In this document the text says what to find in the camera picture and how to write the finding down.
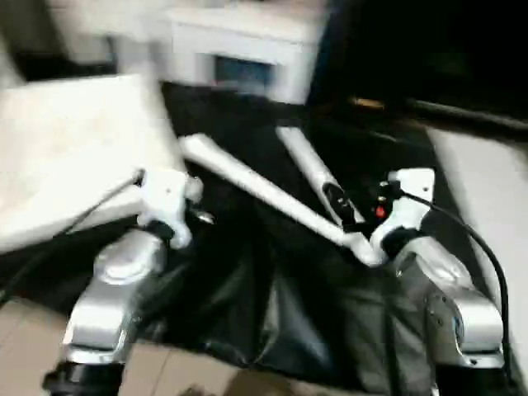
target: white table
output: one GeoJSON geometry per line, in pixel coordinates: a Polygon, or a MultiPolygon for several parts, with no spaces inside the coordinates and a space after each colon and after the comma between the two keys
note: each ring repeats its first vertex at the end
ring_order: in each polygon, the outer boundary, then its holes
{"type": "MultiPolygon", "coordinates": [[[[528,144],[433,129],[429,135],[464,219],[482,235],[504,268],[512,347],[528,378],[528,144]]],[[[479,259],[497,299],[493,267],[483,254],[479,259]]]]}
{"type": "MultiPolygon", "coordinates": [[[[140,167],[182,167],[158,86],[139,76],[0,92],[0,252],[46,240],[140,167]]],[[[84,227],[137,213],[131,187],[84,227]]]]}

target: red button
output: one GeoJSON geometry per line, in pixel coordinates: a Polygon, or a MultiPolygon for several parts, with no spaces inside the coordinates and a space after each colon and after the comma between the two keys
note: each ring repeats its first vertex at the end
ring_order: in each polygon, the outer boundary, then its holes
{"type": "Polygon", "coordinates": [[[385,209],[382,206],[378,206],[376,208],[376,216],[380,218],[384,218],[386,215],[385,209]]]}

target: beige floor tile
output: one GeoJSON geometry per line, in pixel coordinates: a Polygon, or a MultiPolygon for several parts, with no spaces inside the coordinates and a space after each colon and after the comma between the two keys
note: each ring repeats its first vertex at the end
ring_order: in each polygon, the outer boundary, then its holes
{"type": "Polygon", "coordinates": [[[65,318],[31,310],[0,349],[0,396],[42,394],[42,378],[57,363],[65,327],[65,318]]]}
{"type": "Polygon", "coordinates": [[[23,301],[10,301],[0,310],[0,349],[30,311],[31,307],[23,301]]]}
{"type": "Polygon", "coordinates": [[[120,396],[149,396],[156,388],[170,349],[153,344],[137,344],[126,365],[120,396]]]}
{"type": "Polygon", "coordinates": [[[208,356],[173,351],[154,396],[361,396],[289,380],[281,375],[239,370],[208,356]]]}
{"type": "Polygon", "coordinates": [[[237,369],[215,359],[184,351],[171,352],[154,396],[177,396],[189,388],[224,394],[237,369]]]}

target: black cable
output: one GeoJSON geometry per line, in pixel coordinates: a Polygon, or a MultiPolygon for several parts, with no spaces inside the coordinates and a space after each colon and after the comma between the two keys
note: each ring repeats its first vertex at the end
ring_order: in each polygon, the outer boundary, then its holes
{"type": "Polygon", "coordinates": [[[415,200],[416,202],[419,202],[421,204],[429,206],[431,209],[442,213],[444,216],[451,219],[453,222],[457,223],[460,227],[462,227],[470,236],[471,238],[482,248],[484,253],[489,258],[489,261],[493,265],[493,269],[495,270],[495,273],[497,274],[499,289],[500,289],[500,295],[501,295],[501,311],[502,311],[502,353],[504,355],[504,371],[506,372],[507,379],[509,380],[510,384],[513,383],[512,381],[512,350],[510,347],[510,321],[509,321],[509,302],[508,302],[508,286],[506,282],[506,277],[504,275],[504,270],[501,267],[501,264],[498,262],[497,257],[495,256],[495,253],[493,253],[493,250],[488,246],[488,244],[484,241],[484,239],[474,230],[471,228],[470,225],[466,224],[460,217],[456,216],[455,214],[452,214],[449,210],[446,210],[442,208],[441,206],[435,205],[432,202],[429,202],[428,200],[424,200],[423,198],[420,198],[419,196],[414,196],[413,194],[409,194],[408,192],[399,191],[402,196],[406,196],[407,198],[411,200],[415,200]]]}
{"type": "Polygon", "coordinates": [[[30,258],[25,264],[21,266],[21,268],[16,272],[16,274],[6,283],[6,285],[3,288],[2,295],[0,295],[0,309],[4,307],[4,305],[7,304],[7,302],[12,298],[15,289],[18,287],[20,282],[26,278],[29,274],[35,270],[39,264],[42,263],[42,260],[49,256],[57,246],[54,242],[58,238],[62,238],[64,235],[67,235],[75,229],[77,226],[80,225],[88,216],[90,216],[97,208],[99,208],[101,205],[105,204],[107,201],[109,201],[114,196],[117,196],[120,194],[125,188],[128,186],[132,186],[133,184],[136,184],[141,178],[143,177],[143,171],[139,171],[135,173],[130,179],[122,182],[118,186],[116,186],[114,189],[108,191],[95,205],[92,205],[88,209],[84,210],[77,218],[75,218],[74,221],[58,233],[56,233],[53,237],[51,237],[47,241],[46,247],[44,247],[40,252],[36,253],[32,258],[30,258]]]}

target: white furniture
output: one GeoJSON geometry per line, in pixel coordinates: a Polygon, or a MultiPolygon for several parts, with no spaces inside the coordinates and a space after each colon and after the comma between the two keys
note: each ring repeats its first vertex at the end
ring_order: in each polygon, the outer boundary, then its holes
{"type": "Polygon", "coordinates": [[[302,104],[309,93],[325,22],[322,1],[229,2],[197,7],[189,2],[167,12],[172,34],[168,79],[214,84],[214,55],[269,64],[273,101],[302,104]]]}
{"type": "MultiPolygon", "coordinates": [[[[51,237],[134,170],[181,161],[157,85],[138,76],[7,89],[0,130],[0,252],[51,237]]],[[[131,187],[84,227],[138,209],[131,187]]]]}
{"type": "Polygon", "coordinates": [[[270,65],[267,97],[294,104],[308,96],[326,22],[326,0],[48,1],[61,4],[54,14],[58,20],[64,14],[59,25],[77,31],[72,37],[115,38],[122,73],[210,86],[214,56],[221,55],[270,65]]]}
{"type": "MultiPolygon", "coordinates": [[[[528,144],[429,129],[464,219],[486,240],[506,273],[513,351],[528,379],[528,144]]],[[[497,277],[479,261],[498,299],[497,277]]]]}

